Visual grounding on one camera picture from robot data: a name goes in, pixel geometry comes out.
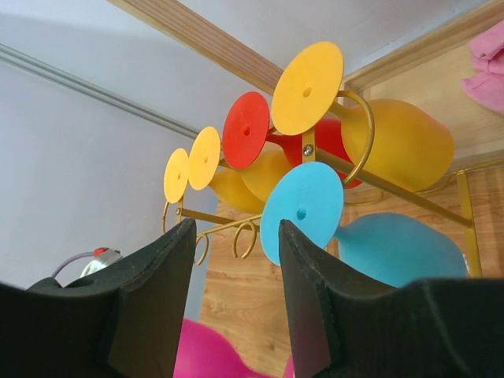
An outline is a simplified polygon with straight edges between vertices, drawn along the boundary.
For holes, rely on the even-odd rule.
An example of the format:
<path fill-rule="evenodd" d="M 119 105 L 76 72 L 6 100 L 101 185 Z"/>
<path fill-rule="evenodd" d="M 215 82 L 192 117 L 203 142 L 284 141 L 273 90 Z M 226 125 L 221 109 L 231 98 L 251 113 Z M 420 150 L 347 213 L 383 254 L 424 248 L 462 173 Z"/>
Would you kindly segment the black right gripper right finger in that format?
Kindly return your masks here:
<path fill-rule="evenodd" d="M 289 220 L 278 239 L 296 376 L 502 376 L 502 280 L 395 288 L 328 254 Z"/>

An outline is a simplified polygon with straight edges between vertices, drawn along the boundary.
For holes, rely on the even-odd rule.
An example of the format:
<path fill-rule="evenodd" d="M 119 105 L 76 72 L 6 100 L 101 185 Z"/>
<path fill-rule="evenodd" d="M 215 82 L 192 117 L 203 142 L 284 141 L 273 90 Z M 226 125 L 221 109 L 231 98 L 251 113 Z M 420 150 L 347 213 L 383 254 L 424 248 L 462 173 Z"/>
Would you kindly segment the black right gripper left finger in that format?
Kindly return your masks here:
<path fill-rule="evenodd" d="M 151 244 L 66 286 L 1 286 L 4 377 L 170 377 L 196 249 L 182 220 Z"/>

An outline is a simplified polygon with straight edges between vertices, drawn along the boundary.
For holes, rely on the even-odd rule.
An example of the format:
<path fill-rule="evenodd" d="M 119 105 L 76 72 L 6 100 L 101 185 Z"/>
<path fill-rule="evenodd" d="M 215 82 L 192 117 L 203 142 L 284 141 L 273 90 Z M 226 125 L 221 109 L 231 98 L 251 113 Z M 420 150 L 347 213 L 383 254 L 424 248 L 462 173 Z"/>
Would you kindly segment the red plastic wine glass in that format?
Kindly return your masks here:
<path fill-rule="evenodd" d="M 272 132 L 267 100 L 256 91 L 249 91 L 234 102 L 224 122 L 224 158 L 232 168 L 245 169 L 258 159 L 267 142 L 279 145 L 292 166 L 302 163 L 302 137 Z M 315 125 L 315 142 L 318 148 L 350 161 L 338 120 L 320 120 Z"/>

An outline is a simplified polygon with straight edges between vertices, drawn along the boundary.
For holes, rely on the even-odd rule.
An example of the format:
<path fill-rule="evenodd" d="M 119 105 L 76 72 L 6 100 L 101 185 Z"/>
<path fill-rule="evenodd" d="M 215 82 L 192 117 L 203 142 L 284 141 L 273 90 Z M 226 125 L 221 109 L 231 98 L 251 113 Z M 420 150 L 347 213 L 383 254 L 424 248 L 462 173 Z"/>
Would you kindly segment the yellow plastic wine glass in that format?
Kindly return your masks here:
<path fill-rule="evenodd" d="M 314 43 L 283 70 L 272 95 L 272 122 L 284 135 L 300 135 L 328 113 L 341 122 L 343 145 L 357 164 L 408 191 L 437 182 L 454 158 L 454 138 L 444 124 L 397 99 L 373 99 L 347 107 L 336 97 L 343 82 L 344 58 L 332 42 Z"/>

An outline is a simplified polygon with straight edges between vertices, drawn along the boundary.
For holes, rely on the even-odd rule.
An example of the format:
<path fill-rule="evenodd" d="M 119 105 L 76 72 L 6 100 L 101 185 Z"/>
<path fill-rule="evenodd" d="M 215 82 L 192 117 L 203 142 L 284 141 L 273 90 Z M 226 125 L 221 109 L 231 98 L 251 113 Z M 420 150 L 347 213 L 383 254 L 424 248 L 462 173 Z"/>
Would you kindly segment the magenta plastic wine glass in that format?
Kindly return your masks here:
<path fill-rule="evenodd" d="M 269 377 L 248 367 L 212 328 L 183 319 L 174 377 Z"/>

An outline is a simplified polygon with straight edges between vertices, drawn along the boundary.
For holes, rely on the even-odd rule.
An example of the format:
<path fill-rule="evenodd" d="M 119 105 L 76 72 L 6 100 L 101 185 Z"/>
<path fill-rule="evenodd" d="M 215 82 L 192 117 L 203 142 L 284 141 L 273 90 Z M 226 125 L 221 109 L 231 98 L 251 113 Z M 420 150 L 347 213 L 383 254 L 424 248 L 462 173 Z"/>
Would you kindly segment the blue plastic wine glass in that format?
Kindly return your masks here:
<path fill-rule="evenodd" d="M 275 186 L 260 223 L 265 256 L 280 264 L 279 227 L 291 221 L 316 246 L 338 242 L 340 259 L 359 272 L 392 287 L 422 278 L 465 278 L 458 246 L 444 234 L 398 213 L 371 213 L 347 226 L 343 183 L 321 162 L 301 164 Z"/>

